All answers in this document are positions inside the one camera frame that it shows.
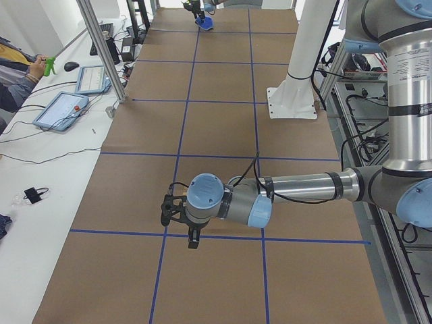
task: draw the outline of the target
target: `label on robot arm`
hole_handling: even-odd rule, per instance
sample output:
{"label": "label on robot arm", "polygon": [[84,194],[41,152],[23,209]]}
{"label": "label on robot arm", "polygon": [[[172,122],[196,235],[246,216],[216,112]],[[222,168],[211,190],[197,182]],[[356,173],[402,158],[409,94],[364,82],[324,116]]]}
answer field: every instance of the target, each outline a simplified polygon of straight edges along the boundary
{"label": "label on robot arm", "polygon": [[432,75],[432,49],[414,49],[388,57],[389,86],[430,80]]}

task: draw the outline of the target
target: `person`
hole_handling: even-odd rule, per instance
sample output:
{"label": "person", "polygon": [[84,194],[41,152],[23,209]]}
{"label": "person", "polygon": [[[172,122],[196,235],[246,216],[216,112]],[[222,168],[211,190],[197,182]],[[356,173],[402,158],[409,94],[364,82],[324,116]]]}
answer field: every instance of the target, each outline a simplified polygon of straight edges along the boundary
{"label": "person", "polygon": [[[45,56],[31,56],[0,37],[0,109],[14,113],[41,80]],[[6,128],[0,117],[0,134]]]}

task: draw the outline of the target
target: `black power adapter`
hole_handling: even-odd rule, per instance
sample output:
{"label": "black power adapter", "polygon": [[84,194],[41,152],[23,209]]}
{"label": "black power adapter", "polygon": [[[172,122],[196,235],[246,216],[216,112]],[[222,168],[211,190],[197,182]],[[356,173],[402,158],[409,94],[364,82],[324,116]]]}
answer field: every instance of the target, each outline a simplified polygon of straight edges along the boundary
{"label": "black power adapter", "polygon": [[132,37],[123,38],[121,43],[121,59],[123,62],[132,62],[135,58],[135,44]]}

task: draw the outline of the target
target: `blue object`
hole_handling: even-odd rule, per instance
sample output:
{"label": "blue object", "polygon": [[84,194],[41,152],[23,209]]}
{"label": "blue object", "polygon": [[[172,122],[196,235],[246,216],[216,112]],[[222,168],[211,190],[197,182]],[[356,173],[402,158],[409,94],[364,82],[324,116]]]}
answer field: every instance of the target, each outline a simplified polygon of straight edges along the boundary
{"label": "blue object", "polygon": [[264,228],[271,217],[271,199],[264,196],[257,196],[250,210],[248,226]]}
{"label": "blue object", "polygon": [[189,185],[187,199],[197,209],[210,209],[217,206],[223,197],[223,183],[213,174],[197,175]]}
{"label": "blue object", "polygon": [[5,237],[6,225],[12,222],[11,217],[0,214],[0,240]]}
{"label": "blue object", "polygon": [[214,12],[215,11],[215,6],[212,5],[211,3],[205,3],[204,4],[204,11],[206,11],[206,12]]}
{"label": "blue object", "polygon": [[345,50],[348,53],[372,54],[383,52],[378,43],[364,42],[345,38]]}
{"label": "blue object", "polygon": [[432,19],[431,0],[396,0],[396,3],[408,14],[422,19]]}
{"label": "blue object", "polygon": [[95,95],[106,92],[111,86],[111,81],[105,74],[103,65],[80,67],[75,93],[79,95]]}
{"label": "blue object", "polygon": [[201,18],[197,17],[197,19],[195,19],[195,22],[203,30],[208,31],[210,29],[213,29],[213,20],[210,17],[204,18],[203,21],[201,20]]}
{"label": "blue object", "polygon": [[62,132],[80,117],[87,104],[87,96],[61,91],[34,119],[33,125]]}
{"label": "blue object", "polygon": [[398,202],[396,214],[406,223],[432,227],[432,178],[408,189]]}

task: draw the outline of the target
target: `computer mouse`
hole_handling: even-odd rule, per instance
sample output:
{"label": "computer mouse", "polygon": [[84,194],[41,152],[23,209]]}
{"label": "computer mouse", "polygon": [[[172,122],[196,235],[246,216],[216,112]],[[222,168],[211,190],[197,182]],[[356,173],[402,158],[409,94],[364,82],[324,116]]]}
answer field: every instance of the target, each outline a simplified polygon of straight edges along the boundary
{"label": "computer mouse", "polygon": [[66,72],[71,72],[72,70],[76,69],[78,66],[80,65],[76,62],[66,62],[64,69]]}

